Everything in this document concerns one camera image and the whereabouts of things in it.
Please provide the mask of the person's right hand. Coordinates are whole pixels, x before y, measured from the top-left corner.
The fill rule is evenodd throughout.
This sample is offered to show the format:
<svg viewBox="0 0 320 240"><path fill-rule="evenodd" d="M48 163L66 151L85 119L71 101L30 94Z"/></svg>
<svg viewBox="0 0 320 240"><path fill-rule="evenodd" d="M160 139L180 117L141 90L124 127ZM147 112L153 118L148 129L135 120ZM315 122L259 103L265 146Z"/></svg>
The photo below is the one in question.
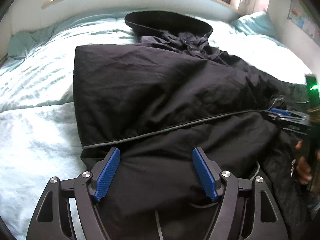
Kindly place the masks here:
<svg viewBox="0 0 320 240"><path fill-rule="evenodd" d="M296 179L302 184L307 185L312 181L311 167L308 164L306 158L300 154L300 150L302 149L303 141L297 142L295 146L296 161L295 161L295 176Z"/></svg>

